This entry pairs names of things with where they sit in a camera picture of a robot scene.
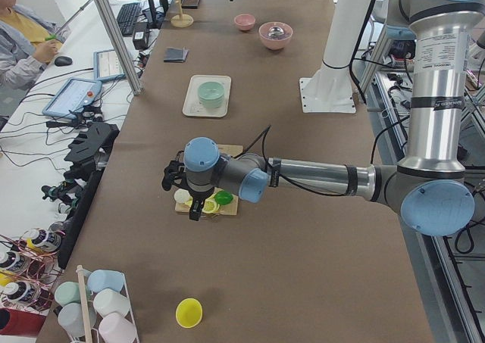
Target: sauce bottle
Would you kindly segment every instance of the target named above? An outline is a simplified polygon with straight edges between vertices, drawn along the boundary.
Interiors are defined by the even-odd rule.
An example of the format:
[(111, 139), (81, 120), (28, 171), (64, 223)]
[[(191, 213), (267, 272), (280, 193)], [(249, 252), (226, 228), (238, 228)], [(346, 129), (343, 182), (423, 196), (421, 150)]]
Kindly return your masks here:
[(39, 279), (45, 271), (45, 266), (40, 261), (16, 251), (7, 251), (0, 252), (0, 270), (4, 270), (14, 276)]
[(56, 252), (62, 243), (62, 237), (57, 233), (46, 231), (44, 229), (31, 229), (24, 235), (29, 244), (29, 239), (35, 249), (46, 253)]
[(12, 304), (31, 307), (37, 311), (44, 311), (51, 307), (53, 295), (45, 289), (27, 281), (8, 283), (3, 293)]

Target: person's hand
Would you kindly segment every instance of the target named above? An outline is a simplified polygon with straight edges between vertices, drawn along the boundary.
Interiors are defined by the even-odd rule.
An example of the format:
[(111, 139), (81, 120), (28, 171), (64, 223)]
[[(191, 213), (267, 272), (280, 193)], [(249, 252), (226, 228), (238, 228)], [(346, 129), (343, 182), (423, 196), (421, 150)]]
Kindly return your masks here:
[(55, 40), (49, 40), (41, 42), (32, 56), (41, 63), (48, 63), (57, 53), (58, 49), (55, 45)]

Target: person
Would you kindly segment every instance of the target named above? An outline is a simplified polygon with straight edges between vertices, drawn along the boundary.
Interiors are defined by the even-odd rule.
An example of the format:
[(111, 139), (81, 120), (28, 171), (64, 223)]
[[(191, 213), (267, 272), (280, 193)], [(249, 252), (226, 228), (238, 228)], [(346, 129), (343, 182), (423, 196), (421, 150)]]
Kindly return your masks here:
[(0, 0), (0, 84), (29, 89), (58, 53), (68, 30), (45, 41), (58, 28), (17, 0)]

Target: tablet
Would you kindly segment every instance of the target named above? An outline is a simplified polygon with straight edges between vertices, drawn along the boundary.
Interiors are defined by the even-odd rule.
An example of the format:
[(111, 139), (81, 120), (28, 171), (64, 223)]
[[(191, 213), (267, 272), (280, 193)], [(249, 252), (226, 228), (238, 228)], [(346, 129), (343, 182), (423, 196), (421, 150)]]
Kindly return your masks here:
[(84, 106), (92, 104), (101, 89), (102, 83), (98, 80), (70, 78), (44, 107), (42, 114), (75, 119), (74, 113), (81, 112)]
[(123, 68), (116, 52), (111, 50), (95, 51), (93, 55), (94, 79), (101, 82), (124, 78)]

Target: gray jacket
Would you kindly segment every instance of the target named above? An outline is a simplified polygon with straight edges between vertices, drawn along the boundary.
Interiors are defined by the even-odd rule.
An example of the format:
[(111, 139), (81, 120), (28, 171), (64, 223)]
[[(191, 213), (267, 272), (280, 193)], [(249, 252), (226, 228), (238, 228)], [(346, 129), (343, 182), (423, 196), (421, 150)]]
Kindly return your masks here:
[[(36, 21), (51, 34), (58, 29), (55, 23), (41, 19), (25, 6), (16, 5), (13, 9)], [(64, 42), (62, 34), (57, 37)], [(20, 31), (0, 21), (0, 84), (13, 89), (30, 88), (45, 69), (45, 64), (32, 56), (35, 50)]]

